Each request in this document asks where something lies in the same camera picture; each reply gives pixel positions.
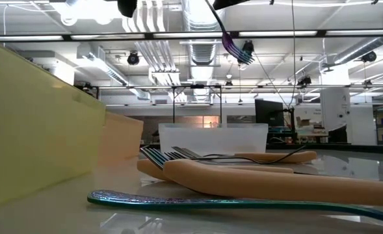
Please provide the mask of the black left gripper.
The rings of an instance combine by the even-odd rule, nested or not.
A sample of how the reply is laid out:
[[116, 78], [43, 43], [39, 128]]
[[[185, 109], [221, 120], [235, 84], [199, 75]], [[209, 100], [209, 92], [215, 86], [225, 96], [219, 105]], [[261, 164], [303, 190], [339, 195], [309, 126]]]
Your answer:
[[137, 9], [137, 0], [117, 0], [117, 7], [121, 15], [132, 18]]

